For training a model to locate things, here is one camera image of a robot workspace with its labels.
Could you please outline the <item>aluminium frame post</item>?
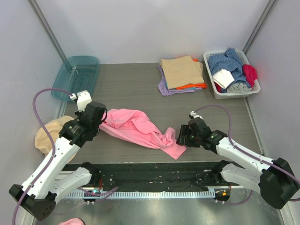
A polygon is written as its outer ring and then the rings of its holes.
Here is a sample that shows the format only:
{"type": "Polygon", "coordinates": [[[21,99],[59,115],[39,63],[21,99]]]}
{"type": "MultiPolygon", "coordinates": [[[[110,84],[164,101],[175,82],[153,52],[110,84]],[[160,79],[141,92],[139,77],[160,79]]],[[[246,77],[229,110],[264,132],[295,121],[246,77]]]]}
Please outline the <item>aluminium frame post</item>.
{"type": "Polygon", "coordinates": [[[244,48],[243,48],[243,52],[245,54],[247,54],[251,48],[251,46],[253,45],[253,43],[255,42],[256,38],[258,37],[260,31],[263,29],[265,23],[267,22],[270,14],[272,13],[272,11],[274,10],[274,8],[276,7],[277,3],[279,2],[279,0],[269,0],[264,8],[264,10],[262,11],[257,23],[255,24],[249,38],[247,39],[244,48]]]}
{"type": "Polygon", "coordinates": [[[38,2],[36,0],[28,0],[30,7],[32,8],[33,12],[35,13],[37,19],[39,20],[41,26],[43,27],[45,33],[49,37],[54,49],[58,53],[59,57],[62,61],[65,61],[67,58],[65,53],[63,52],[54,32],[52,31],[44,13],[42,12],[38,2]]]}

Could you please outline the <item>pink cloth at bottom edge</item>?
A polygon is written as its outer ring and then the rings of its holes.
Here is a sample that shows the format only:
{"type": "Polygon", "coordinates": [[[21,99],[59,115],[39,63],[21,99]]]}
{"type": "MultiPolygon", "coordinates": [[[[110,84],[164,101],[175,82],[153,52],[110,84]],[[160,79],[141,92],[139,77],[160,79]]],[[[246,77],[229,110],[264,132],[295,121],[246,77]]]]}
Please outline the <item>pink cloth at bottom edge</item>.
{"type": "Polygon", "coordinates": [[[85,223],[80,218],[72,218],[65,222],[59,223],[59,225],[85,225],[85,223]]]}

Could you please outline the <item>pink t shirt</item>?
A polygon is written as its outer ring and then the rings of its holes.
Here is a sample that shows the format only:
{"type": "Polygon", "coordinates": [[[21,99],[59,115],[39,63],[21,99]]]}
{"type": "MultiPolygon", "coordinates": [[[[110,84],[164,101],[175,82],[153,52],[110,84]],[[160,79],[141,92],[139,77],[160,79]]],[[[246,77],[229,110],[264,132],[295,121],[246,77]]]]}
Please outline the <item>pink t shirt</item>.
{"type": "Polygon", "coordinates": [[[139,110],[111,109],[99,128],[124,141],[146,148],[160,149],[175,160],[187,149],[176,143],[175,129],[169,127],[165,133],[162,133],[149,117],[139,110]]]}

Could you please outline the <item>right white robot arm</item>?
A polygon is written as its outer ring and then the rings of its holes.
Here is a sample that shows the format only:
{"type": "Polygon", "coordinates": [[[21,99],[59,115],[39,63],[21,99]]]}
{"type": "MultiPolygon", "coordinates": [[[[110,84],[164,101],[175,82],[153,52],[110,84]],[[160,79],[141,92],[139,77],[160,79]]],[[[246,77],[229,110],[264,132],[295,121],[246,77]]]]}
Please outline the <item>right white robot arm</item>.
{"type": "Polygon", "coordinates": [[[181,125],[176,141],[186,147],[203,147],[229,159],[222,160],[214,168],[212,181],[217,185],[235,183],[260,194],[275,209],[282,209],[299,191],[289,163],[259,155],[233,141],[226,133],[211,131],[202,117],[194,117],[181,125]]]}

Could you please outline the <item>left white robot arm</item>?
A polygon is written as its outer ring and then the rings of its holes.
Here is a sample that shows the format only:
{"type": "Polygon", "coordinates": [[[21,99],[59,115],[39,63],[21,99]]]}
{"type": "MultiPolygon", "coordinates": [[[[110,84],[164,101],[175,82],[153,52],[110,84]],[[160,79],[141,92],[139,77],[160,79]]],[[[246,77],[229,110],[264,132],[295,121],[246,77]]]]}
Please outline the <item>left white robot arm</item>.
{"type": "Polygon", "coordinates": [[[79,149],[99,133],[99,125],[107,117],[107,108],[92,101],[84,111],[76,111],[75,114],[76,119],[64,124],[54,149],[36,171],[23,184],[14,184],[9,190],[19,205],[38,221],[46,219],[56,204],[73,190],[85,185],[95,187],[100,181],[100,170],[89,162],[82,163],[61,181],[55,181],[79,149]]]}

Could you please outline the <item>teal folded t shirt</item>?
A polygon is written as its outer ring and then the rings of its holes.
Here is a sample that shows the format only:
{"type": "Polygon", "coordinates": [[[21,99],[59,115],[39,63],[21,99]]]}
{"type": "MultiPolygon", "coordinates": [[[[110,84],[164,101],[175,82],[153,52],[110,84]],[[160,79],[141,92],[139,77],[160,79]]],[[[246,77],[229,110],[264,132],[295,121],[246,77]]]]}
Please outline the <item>teal folded t shirt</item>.
{"type": "Polygon", "coordinates": [[[178,82],[165,82],[165,85],[168,89],[187,89],[187,88],[194,88],[195,84],[187,84],[187,85],[182,85],[178,82]]]}

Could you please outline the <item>left aluminium frame post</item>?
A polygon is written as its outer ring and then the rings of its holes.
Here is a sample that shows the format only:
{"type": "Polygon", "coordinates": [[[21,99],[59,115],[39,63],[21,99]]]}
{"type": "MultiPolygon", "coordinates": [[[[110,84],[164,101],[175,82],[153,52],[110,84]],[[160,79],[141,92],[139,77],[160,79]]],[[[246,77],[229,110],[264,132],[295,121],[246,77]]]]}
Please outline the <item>left aluminium frame post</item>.
{"type": "Polygon", "coordinates": [[[35,13],[37,19],[39,20],[41,26],[43,27],[45,33],[49,37],[54,49],[58,53],[59,57],[62,61],[65,61],[67,58],[65,53],[63,52],[54,32],[52,31],[44,13],[42,12],[38,2],[36,0],[28,0],[30,7],[32,8],[33,12],[35,13]]]}

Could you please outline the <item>lavender folded t shirt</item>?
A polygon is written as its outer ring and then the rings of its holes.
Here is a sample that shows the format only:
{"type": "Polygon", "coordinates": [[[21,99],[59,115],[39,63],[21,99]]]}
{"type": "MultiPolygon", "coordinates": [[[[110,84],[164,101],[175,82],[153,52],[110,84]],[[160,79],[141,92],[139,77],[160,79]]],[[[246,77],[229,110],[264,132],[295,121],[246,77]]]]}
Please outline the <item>lavender folded t shirt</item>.
{"type": "Polygon", "coordinates": [[[162,94],[162,96],[170,96],[170,95],[173,95],[173,94],[180,94],[180,93],[193,93],[197,90],[202,89],[202,88],[188,88],[188,89],[181,89],[181,90],[168,89],[163,69],[160,65],[158,65],[158,69],[161,73],[162,79],[161,79],[160,83],[157,85],[157,87],[158,87],[160,93],[162,94]]]}

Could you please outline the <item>white cloth in basket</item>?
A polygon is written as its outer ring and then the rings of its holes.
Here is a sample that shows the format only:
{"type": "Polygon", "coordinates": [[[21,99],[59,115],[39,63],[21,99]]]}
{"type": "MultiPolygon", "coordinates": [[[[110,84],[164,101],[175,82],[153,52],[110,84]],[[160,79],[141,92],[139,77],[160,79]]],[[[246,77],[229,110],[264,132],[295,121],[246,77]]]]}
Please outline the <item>white cloth in basket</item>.
{"type": "Polygon", "coordinates": [[[226,69],[221,69],[216,72],[213,76],[213,81],[218,84],[221,88],[226,89],[230,84],[232,84],[235,79],[232,73],[226,69]]]}

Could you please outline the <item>beige crumpled cloth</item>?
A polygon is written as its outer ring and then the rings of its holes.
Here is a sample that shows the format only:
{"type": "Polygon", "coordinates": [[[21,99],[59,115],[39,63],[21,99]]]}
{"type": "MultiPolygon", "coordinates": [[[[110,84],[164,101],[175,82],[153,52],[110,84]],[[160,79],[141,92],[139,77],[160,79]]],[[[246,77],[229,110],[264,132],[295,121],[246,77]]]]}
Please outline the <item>beige crumpled cloth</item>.
{"type": "MultiPolygon", "coordinates": [[[[54,143],[58,139],[59,132],[62,130],[63,125],[73,119],[74,118],[72,118],[70,116],[64,115],[58,119],[52,120],[45,124],[45,128],[48,130],[54,143]]],[[[52,149],[51,141],[42,127],[37,131],[37,133],[35,135],[34,144],[35,144],[35,147],[37,149],[39,149],[44,154],[45,157],[48,155],[48,153],[52,149]]]]}

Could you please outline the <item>grey cloth in basket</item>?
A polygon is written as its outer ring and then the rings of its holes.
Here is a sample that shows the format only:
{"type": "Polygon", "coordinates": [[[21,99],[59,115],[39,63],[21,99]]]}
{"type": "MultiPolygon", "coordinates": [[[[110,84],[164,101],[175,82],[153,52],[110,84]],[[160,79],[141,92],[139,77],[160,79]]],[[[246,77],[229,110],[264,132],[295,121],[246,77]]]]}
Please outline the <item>grey cloth in basket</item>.
{"type": "Polygon", "coordinates": [[[242,93],[248,93],[252,91],[252,87],[248,86],[245,82],[235,82],[230,87],[227,88],[226,93],[236,93],[236,94],[242,94],[242,93]]]}

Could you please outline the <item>magenta cloth in basket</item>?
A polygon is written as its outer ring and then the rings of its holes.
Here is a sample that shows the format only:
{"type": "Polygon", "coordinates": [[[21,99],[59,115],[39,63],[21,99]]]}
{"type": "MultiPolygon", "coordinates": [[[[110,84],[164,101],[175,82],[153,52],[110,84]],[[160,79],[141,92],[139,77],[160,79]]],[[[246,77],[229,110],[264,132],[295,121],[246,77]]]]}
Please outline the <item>magenta cloth in basket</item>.
{"type": "Polygon", "coordinates": [[[251,85],[253,88],[255,85],[255,80],[257,80],[257,71],[256,69],[250,64],[244,64],[242,66],[243,74],[246,78],[246,81],[251,85]]]}

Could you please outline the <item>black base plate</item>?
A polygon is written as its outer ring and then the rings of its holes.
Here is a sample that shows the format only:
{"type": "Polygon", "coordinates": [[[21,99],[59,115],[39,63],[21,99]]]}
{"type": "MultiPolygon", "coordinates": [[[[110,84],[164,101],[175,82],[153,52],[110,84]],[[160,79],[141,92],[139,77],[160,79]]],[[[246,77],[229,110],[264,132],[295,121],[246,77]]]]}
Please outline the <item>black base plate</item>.
{"type": "Polygon", "coordinates": [[[193,192],[228,187],[217,173],[218,162],[95,164],[100,174],[88,188],[119,192],[193,192]]]}

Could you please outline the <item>orange folded t shirt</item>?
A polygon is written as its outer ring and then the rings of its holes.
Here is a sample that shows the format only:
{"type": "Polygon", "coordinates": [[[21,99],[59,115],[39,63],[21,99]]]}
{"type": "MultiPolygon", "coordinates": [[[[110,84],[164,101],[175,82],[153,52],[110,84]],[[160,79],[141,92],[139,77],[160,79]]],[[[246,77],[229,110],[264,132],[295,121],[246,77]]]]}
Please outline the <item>orange folded t shirt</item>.
{"type": "MultiPolygon", "coordinates": [[[[203,64],[201,62],[199,62],[197,59],[193,59],[197,69],[200,72],[201,78],[204,80],[203,78],[203,64]]],[[[189,84],[189,85],[185,85],[185,86],[181,86],[176,88],[177,90],[184,90],[184,89],[192,89],[192,88],[203,88],[206,89],[208,87],[208,85],[205,83],[205,81],[203,81],[202,83],[198,83],[198,84],[189,84]]]]}

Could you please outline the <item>beige folded t shirt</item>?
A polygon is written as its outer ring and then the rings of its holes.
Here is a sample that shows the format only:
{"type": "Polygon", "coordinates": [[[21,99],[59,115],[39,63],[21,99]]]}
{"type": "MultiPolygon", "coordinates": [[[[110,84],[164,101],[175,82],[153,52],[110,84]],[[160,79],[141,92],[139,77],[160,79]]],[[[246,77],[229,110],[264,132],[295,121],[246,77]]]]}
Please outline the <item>beige folded t shirt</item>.
{"type": "Polygon", "coordinates": [[[160,66],[168,82],[178,82],[182,85],[198,84],[204,80],[201,78],[191,56],[183,56],[176,59],[161,59],[160,66]]]}

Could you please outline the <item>red cloth in basket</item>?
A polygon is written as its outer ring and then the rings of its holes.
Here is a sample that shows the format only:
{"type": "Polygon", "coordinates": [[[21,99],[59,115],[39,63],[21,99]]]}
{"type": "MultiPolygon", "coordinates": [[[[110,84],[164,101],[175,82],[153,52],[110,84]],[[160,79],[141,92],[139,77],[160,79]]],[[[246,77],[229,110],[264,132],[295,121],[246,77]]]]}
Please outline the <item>red cloth in basket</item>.
{"type": "Polygon", "coordinates": [[[214,84],[215,84],[215,87],[216,87],[217,91],[219,93],[222,93],[222,87],[220,85],[218,85],[217,83],[214,83],[214,84]]]}

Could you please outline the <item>white plastic basket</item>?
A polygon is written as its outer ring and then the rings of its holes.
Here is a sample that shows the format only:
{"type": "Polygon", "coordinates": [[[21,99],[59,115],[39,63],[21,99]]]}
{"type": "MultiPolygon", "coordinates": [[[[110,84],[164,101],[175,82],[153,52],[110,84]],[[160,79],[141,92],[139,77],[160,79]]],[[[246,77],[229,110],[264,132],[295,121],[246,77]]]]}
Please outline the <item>white plastic basket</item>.
{"type": "Polygon", "coordinates": [[[245,98],[260,92],[256,70],[243,51],[210,51],[203,58],[216,99],[245,98]]]}

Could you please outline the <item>teal plastic bin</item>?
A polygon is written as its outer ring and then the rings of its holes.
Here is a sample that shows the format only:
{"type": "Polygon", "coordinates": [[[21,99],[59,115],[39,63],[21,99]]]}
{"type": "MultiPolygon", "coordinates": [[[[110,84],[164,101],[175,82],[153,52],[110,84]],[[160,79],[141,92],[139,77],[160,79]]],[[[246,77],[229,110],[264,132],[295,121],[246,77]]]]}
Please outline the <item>teal plastic bin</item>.
{"type": "Polygon", "coordinates": [[[75,94],[86,90],[92,94],[99,70],[100,62],[96,57],[69,57],[61,66],[53,88],[66,90],[75,94]]]}

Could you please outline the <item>right aluminium frame post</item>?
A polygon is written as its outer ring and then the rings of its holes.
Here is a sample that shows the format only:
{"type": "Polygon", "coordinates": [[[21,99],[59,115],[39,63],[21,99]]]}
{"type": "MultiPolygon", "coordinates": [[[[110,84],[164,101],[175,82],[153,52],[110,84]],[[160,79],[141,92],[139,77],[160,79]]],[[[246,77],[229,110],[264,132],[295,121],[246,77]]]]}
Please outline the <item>right aluminium frame post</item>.
{"type": "Polygon", "coordinates": [[[277,3],[279,2],[279,0],[269,0],[264,8],[264,10],[262,11],[257,23],[255,24],[249,38],[247,39],[244,48],[243,48],[243,52],[245,54],[247,54],[251,48],[251,46],[253,45],[253,43],[255,42],[256,38],[258,37],[260,31],[263,29],[265,23],[267,22],[270,14],[272,13],[272,11],[274,10],[274,8],[276,7],[277,3]]]}

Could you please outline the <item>blue checked shirt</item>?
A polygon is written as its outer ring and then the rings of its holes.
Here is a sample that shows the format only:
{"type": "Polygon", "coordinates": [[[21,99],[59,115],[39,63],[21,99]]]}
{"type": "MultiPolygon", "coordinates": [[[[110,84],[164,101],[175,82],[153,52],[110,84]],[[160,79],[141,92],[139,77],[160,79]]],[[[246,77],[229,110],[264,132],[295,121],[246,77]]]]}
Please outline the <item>blue checked shirt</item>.
{"type": "Polygon", "coordinates": [[[226,69],[232,73],[235,81],[232,83],[245,82],[248,86],[251,86],[247,81],[243,74],[242,66],[243,63],[240,60],[237,52],[234,48],[228,48],[224,54],[216,54],[212,55],[209,58],[208,65],[210,68],[211,75],[214,75],[221,69],[226,69]]]}

